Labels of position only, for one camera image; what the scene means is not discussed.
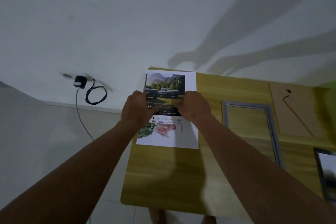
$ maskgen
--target white pickup truck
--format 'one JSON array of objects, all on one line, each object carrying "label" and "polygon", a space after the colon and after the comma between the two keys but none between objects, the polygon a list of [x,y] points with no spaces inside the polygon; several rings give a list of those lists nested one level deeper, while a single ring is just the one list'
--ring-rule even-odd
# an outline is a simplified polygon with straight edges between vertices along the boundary
[{"label": "white pickup truck", "polygon": [[172,90],[170,88],[162,88],[161,90],[159,90],[159,97],[163,96],[163,97],[173,97],[173,98],[177,98],[179,96],[180,92],[178,90]]}]

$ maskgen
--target floor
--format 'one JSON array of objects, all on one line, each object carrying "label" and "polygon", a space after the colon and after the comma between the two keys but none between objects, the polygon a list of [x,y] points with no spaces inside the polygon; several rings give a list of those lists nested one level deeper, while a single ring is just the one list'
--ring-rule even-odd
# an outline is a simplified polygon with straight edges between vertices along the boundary
[{"label": "floor", "polygon": [[[80,114],[94,138],[120,120],[115,113],[80,110]],[[48,106],[15,89],[0,88],[0,209],[90,141],[75,109]],[[151,223],[148,209],[120,203],[129,152],[130,145],[92,213],[92,224]],[[169,224],[191,224],[200,223],[202,216],[169,211],[167,219]],[[223,218],[217,222],[250,223]]]}]

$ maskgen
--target pickup truck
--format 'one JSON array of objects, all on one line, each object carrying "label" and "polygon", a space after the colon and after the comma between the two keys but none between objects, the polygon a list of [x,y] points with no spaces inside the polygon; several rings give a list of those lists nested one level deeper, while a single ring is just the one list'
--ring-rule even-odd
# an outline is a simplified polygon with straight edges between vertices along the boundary
[{"label": "pickup truck", "polygon": [[147,96],[149,98],[157,99],[159,96],[159,91],[155,89],[145,88],[145,91],[147,92]]},{"label": "pickup truck", "polygon": [[177,98],[179,96],[180,92],[178,90],[172,90],[170,88],[162,88],[159,90],[159,97],[164,96],[167,98],[173,97]]}]

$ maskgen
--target gray picture frame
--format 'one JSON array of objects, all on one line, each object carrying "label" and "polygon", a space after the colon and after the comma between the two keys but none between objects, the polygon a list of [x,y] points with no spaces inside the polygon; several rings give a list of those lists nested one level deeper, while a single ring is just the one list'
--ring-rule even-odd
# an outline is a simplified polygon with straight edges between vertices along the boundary
[{"label": "gray picture frame", "polygon": [[281,151],[281,147],[279,143],[277,129],[275,127],[275,122],[273,119],[271,105],[223,100],[222,101],[223,122],[224,122],[224,126],[229,128],[228,106],[265,110],[268,129],[269,129],[269,135],[271,137],[272,146],[273,146],[275,162],[284,169],[285,165],[284,165],[283,158],[282,158],[282,151]]}]

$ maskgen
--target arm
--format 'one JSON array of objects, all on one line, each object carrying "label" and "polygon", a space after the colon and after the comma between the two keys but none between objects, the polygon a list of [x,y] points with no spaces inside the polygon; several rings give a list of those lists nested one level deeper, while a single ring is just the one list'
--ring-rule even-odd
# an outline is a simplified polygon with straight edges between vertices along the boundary
[{"label": "arm", "polygon": [[199,129],[255,224],[335,223],[336,210],[221,124],[198,92],[187,92],[180,114]]},{"label": "arm", "polygon": [[0,211],[0,223],[86,223],[121,154],[156,108],[129,96],[121,121]]}]

